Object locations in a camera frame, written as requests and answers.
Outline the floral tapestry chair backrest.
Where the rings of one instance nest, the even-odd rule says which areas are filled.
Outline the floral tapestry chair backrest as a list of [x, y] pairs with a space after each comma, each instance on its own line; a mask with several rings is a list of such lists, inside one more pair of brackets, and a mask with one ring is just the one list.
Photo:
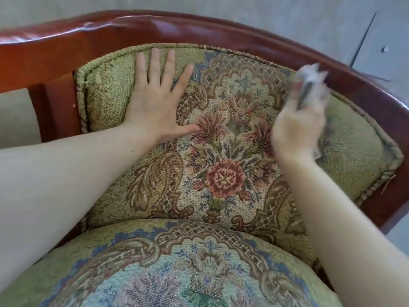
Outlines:
[[[318, 258], [280, 171], [270, 136], [294, 71], [243, 52], [193, 44], [131, 46], [75, 72], [83, 133], [124, 121], [135, 56], [176, 53], [176, 76], [193, 74], [177, 124], [199, 131], [162, 143], [130, 166], [98, 199], [87, 229], [131, 219], [189, 219], [251, 234], [314, 267]], [[394, 176], [404, 156], [361, 108], [331, 92], [316, 162], [360, 206]]]

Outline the person's right hand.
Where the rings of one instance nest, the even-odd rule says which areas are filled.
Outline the person's right hand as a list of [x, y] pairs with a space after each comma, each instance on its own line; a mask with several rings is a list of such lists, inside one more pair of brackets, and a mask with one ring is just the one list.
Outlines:
[[274, 153], [280, 163], [293, 160], [311, 160], [311, 156], [297, 149], [296, 138], [296, 122], [294, 120], [294, 103], [292, 97], [294, 90], [292, 89], [287, 97], [286, 103], [276, 118], [272, 132], [271, 140]]

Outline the grey white cleaning cloth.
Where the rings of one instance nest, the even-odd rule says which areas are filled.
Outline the grey white cleaning cloth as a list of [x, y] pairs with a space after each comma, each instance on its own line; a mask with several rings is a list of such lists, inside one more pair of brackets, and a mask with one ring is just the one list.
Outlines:
[[304, 126], [296, 118], [296, 109], [299, 97], [302, 92], [319, 89], [328, 89], [325, 84], [325, 79], [328, 75], [327, 71], [320, 71], [319, 64], [305, 65], [301, 67], [293, 79], [294, 95], [292, 97], [292, 103], [294, 103], [294, 120], [296, 122], [296, 138], [297, 149], [305, 152], [311, 156], [314, 161], [319, 160], [323, 156], [322, 152], [322, 136], [325, 132], [325, 125], [322, 130], [314, 129], [312, 126]]

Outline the floral tapestry seat cushion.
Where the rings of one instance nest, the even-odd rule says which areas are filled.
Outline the floral tapestry seat cushion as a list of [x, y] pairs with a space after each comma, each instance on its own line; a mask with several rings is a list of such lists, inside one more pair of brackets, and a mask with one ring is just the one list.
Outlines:
[[315, 272], [246, 233], [188, 220], [87, 231], [0, 294], [0, 307], [342, 307]]

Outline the person's left forearm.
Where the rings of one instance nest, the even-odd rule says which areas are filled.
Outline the person's left forearm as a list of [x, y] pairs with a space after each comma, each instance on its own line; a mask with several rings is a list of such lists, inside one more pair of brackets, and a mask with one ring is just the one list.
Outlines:
[[0, 292], [50, 251], [157, 138], [141, 125], [121, 125], [0, 150]]

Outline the person's right forearm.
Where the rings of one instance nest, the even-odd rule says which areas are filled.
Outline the person's right forearm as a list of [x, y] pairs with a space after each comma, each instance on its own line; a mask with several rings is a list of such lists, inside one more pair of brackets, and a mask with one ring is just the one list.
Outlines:
[[409, 307], [409, 258], [306, 154], [277, 156], [308, 235], [344, 307]]

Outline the person's left hand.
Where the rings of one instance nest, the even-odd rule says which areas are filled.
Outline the person's left hand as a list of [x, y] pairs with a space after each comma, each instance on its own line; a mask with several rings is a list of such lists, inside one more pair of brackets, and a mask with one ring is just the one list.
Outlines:
[[181, 137], [176, 135], [177, 107], [193, 73], [193, 65], [187, 65], [171, 91], [165, 91], [161, 88], [160, 57], [160, 50], [153, 48], [147, 70], [148, 85], [134, 85], [123, 122], [124, 126], [134, 127], [139, 135], [147, 136], [154, 145]]

